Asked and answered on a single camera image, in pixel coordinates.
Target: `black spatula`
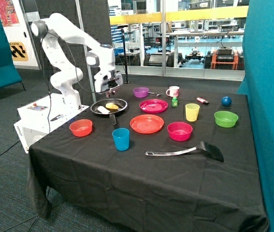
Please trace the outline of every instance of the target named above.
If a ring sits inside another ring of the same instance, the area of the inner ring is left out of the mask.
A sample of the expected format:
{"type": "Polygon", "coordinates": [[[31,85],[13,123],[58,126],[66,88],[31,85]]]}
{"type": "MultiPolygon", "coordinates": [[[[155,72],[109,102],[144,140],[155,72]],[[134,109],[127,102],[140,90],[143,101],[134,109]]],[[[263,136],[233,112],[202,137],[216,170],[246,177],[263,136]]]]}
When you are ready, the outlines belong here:
{"type": "Polygon", "coordinates": [[[220,152],[220,150],[207,142],[201,141],[200,144],[196,147],[183,150],[183,151],[175,151],[175,152],[154,152],[154,151],[147,151],[145,154],[147,156],[179,156],[179,155],[186,155],[189,152],[195,151],[201,149],[206,152],[206,156],[218,160],[220,162],[224,162],[223,154],[220,152]]]}

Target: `yellow cup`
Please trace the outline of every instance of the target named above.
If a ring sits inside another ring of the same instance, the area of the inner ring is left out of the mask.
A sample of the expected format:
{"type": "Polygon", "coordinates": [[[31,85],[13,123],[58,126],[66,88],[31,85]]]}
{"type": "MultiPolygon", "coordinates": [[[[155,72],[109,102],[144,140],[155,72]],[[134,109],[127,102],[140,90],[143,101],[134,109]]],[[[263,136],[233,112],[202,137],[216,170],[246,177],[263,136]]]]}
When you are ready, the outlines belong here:
{"type": "Polygon", "coordinates": [[[186,120],[194,122],[197,120],[200,106],[198,104],[190,103],[185,105],[186,120]]]}

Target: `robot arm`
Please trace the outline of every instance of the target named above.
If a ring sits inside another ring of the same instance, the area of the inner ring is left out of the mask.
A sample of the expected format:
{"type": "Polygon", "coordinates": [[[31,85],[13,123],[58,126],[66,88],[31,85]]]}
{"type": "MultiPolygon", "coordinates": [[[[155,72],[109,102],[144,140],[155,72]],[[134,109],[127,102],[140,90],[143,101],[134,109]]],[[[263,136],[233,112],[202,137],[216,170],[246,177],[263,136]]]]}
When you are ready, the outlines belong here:
{"type": "Polygon", "coordinates": [[[83,44],[92,49],[86,54],[86,61],[90,67],[100,68],[94,76],[97,93],[106,93],[109,97],[123,84],[121,73],[115,71],[113,48],[108,44],[100,44],[63,15],[54,13],[49,18],[35,21],[31,29],[35,36],[43,39],[42,47],[50,63],[61,70],[51,77],[51,84],[61,91],[66,102],[71,98],[72,104],[81,105],[79,93],[72,85],[83,78],[83,73],[68,61],[58,37],[67,43],[83,44]]]}

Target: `pink bowl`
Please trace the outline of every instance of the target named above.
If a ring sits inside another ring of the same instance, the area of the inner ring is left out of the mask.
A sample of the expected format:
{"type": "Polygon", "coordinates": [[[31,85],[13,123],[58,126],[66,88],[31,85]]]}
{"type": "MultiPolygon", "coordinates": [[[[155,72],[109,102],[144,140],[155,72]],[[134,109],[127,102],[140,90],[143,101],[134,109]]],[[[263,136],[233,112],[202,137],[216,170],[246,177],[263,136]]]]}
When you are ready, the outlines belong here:
{"type": "Polygon", "coordinates": [[[185,122],[173,122],[167,127],[169,136],[176,141],[185,141],[189,139],[193,128],[185,122]]]}
{"type": "Polygon", "coordinates": [[[133,89],[133,94],[136,98],[145,98],[148,95],[148,88],[139,87],[133,89]]]}

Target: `glass wall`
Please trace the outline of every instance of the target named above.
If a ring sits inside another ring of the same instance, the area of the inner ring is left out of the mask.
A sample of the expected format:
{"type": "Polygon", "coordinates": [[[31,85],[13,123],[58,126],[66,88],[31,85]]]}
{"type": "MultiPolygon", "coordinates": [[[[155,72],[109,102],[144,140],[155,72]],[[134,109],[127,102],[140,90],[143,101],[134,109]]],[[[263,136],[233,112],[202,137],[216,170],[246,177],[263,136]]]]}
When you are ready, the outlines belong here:
{"type": "Polygon", "coordinates": [[[124,72],[127,67],[132,74],[242,80],[248,2],[109,0],[118,69],[124,72]],[[117,29],[120,24],[128,26],[117,29]]]}

